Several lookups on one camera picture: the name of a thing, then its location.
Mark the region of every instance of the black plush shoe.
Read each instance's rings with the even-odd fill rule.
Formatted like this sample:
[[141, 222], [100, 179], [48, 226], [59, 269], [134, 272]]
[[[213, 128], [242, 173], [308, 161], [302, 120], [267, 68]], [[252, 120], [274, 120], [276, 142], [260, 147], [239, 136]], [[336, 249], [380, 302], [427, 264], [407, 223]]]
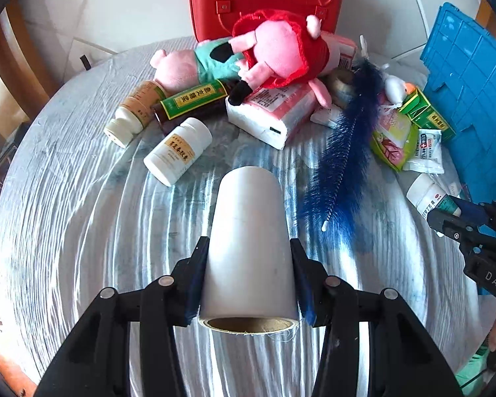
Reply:
[[231, 49], [231, 45], [228, 42], [218, 45], [209, 53], [211, 58], [219, 62], [226, 62], [232, 55], [233, 49]]
[[229, 93], [229, 103], [232, 106], [238, 106], [246, 99], [246, 97], [252, 94], [252, 92], [253, 90], [250, 86], [244, 80], [241, 80]]

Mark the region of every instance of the white paper roll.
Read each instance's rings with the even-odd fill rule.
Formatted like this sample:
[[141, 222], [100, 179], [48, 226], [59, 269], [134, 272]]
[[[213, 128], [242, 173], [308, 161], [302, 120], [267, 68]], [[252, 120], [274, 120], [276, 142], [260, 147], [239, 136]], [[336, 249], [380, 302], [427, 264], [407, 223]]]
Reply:
[[298, 325], [283, 194], [267, 170], [241, 167], [221, 181], [199, 322], [242, 334]]

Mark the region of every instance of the gray tablecloth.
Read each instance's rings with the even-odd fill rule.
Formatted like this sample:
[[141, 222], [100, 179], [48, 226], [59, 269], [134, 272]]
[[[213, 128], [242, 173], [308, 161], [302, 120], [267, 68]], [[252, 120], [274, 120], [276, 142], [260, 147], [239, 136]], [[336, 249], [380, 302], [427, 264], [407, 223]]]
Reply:
[[[18, 150], [0, 199], [0, 315], [13, 326], [15, 358], [36, 382], [61, 342], [104, 286], [143, 288], [169, 273], [209, 234], [218, 185], [242, 165], [280, 180], [291, 237], [330, 273], [356, 288], [396, 288], [453, 369], [490, 329], [493, 298], [482, 299], [462, 273], [457, 244], [438, 238], [405, 199], [395, 174], [371, 160], [352, 251], [321, 244], [294, 221], [329, 129], [312, 123], [278, 151], [229, 124], [206, 121], [212, 145], [167, 188], [143, 158], [163, 135], [151, 123], [126, 149], [103, 127], [136, 84], [152, 78], [156, 49], [193, 46], [177, 39], [117, 55], [66, 83]], [[369, 352], [361, 328], [358, 395], [365, 395]], [[310, 395], [324, 330], [302, 322], [288, 334], [226, 335], [196, 321], [177, 329], [181, 369], [191, 396]], [[140, 393], [138, 326], [132, 328], [133, 391]]]

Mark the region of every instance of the metal screw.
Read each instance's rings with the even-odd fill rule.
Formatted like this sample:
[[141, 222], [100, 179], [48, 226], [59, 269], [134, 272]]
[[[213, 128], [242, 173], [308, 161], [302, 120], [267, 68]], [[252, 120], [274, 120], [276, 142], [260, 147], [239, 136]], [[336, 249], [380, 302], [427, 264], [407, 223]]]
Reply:
[[399, 296], [399, 293], [393, 288], [388, 288], [384, 290], [384, 297], [390, 300], [395, 300]]
[[175, 279], [170, 275], [165, 275], [162, 276], [160, 279], [158, 279], [158, 283], [161, 286], [171, 286], [172, 284], [175, 283]]
[[342, 281], [340, 280], [340, 278], [338, 276], [327, 276], [325, 278], [325, 284], [327, 286], [332, 286], [332, 287], [335, 287], [335, 286], [338, 286], [342, 283]]
[[116, 294], [116, 292], [114, 291], [113, 288], [103, 288], [99, 296], [101, 298], [111, 298], [114, 296], [114, 294]]

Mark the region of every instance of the brown glass bottle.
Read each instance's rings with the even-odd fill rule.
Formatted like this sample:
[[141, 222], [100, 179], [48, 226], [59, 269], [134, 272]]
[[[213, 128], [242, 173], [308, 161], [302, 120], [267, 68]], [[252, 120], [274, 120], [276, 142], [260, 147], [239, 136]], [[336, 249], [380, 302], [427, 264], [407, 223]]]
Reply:
[[235, 80], [215, 79], [171, 97], [152, 106], [162, 131], [170, 133], [187, 118], [204, 121], [226, 113], [226, 98], [235, 86]]

